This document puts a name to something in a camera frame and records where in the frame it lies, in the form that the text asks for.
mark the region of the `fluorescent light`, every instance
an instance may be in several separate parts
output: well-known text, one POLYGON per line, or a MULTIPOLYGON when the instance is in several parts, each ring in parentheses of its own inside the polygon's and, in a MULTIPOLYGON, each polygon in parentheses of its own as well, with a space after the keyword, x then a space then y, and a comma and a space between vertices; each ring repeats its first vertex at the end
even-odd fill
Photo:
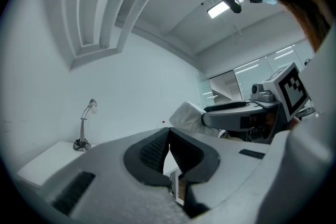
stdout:
POLYGON ((211 19, 213 19, 228 9, 229 9, 228 5, 226 5, 224 2, 220 2, 216 6, 209 9, 208 14, 210 15, 211 19))
POLYGON ((241 66, 241 67, 247 66, 247 65, 249 65, 250 63, 254 63, 254 62, 257 62, 257 61, 259 61, 259 59, 258 59, 258 60, 255 60, 255 61, 253 61, 253 62, 249 62, 249 63, 247 63, 247 64, 245 64, 245 65, 243 65, 243 66, 241 66))
POLYGON ((281 51, 283 51, 283 50, 287 50, 287 49, 289 49, 289 48, 291 48, 291 47, 292 47, 292 46, 289 46, 289 47, 287 47, 287 48, 285 48, 285 49, 282 49, 282 50, 280 50, 280 51, 277 51, 276 54, 279 53, 279 52, 281 52, 281 51))
POLYGON ((283 56, 289 55, 289 54, 291 54, 292 52, 293 52, 293 50, 291 50, 291 51, 289 51, 289 52, 287 52, 287 53, 285 53, 285 54, 283 54, 283 55, 280 55, 280 56, 274 58, 274 60, 279 59, 279 58, 281 58, 281 57, 283 57, 283 56))
POLYGON ((257 66, 259 66, 259 64, 255 65, 255 66, 252 66, 252 67, 245 68, 245 69, 243 69, 242 71, 238 71, 238 72, 236 72, 236 74, 245 72, 245 71, 250 70, 250 69, 252 69, 252 68, 255 68, 255 67, 257 67, 257 66))

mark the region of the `white cloth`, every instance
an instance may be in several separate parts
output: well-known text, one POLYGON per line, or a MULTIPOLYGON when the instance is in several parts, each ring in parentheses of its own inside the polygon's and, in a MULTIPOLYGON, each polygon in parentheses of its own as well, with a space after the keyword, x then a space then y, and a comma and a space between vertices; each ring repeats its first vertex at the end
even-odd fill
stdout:
POLYGON ((204 113, 206 113, 205 110, 189 102, 184 102, 169 118, 169 122, 175 128, 187 129, 196 133, 218 137, 219 129, 202 124, 201 117, 204 113))
POLYGON ((317 112, 334 113, 336 110, 336 23, 314 58, 299 73, 317 112))

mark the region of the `glass partition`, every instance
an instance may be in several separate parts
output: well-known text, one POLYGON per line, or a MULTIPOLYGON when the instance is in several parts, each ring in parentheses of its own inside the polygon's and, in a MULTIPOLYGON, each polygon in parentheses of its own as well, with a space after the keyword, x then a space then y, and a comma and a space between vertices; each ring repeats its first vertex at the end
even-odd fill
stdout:
POLYGON ((312 59, 314 57, 314 51, 309 44, 308 40, 304 39, 300 42, 295 43, 294 51, 297 53, 300 62, 305 66, 305 61, 307 59, 312 59))
POLYGON ((210 79, 215 104, 242 100, 236 76, 233 71, 226 72, 210 79))
POLYGON ((202 109, 206 108, 207 106, 214 105, 215 101, 214 98, 212 98, 213 92, 211 89, 210 80, 202 72, 198 72, 198 82, 202 109))
POLYGON ((252 85, 262 82, 273 74, 266 57, 242 65, 234 69, 243 100, 250 98, 252 85))
POLYGON ((266 58, 272 67, 273 72, 276 72, 281 67, 284 67, 292 62, 296 64, 299 71, 303 69, 303 64, 294 50, 294 45, 276 51, 273 54, 269 54, 266 56, 266 58))

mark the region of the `desk lamp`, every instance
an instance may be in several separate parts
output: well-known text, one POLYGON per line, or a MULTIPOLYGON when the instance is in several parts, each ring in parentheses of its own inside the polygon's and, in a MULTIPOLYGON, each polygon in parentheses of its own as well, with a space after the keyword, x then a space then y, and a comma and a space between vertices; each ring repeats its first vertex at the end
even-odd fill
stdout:
POLYGON ((80 124, 79 139, 74 142, 74 150, 76 151, 88 151, 91 149, 91 144, 85 139, 84 136, 84 121, 87 121, 86 116, 89 111, 91 111, 92 114, 97 113, 97 102, 95 99, 90 100, 89 105, 85 108, 82 117, 80 118, 82 121, 80 124))

